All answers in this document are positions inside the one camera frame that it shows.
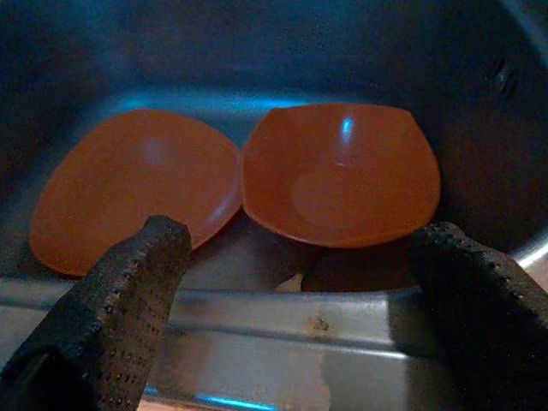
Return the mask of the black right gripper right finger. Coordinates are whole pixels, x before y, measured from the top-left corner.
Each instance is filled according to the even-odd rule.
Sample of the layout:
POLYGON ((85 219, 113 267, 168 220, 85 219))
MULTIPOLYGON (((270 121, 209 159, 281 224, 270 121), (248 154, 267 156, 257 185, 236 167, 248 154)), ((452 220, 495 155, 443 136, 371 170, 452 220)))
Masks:
POLYGON ((470 408, 545 410, 547 293, 449 222, 415 231, 409 256, 470 408))

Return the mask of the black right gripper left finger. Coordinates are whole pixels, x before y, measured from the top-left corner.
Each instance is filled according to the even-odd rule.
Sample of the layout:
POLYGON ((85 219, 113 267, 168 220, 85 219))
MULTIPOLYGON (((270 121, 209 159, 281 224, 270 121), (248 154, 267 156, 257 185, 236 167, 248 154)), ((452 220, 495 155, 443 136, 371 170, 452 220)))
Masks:
POLYGON ((9 358, 1 408, 137 409, 191 252, 162 215, 110 247, 9 358))

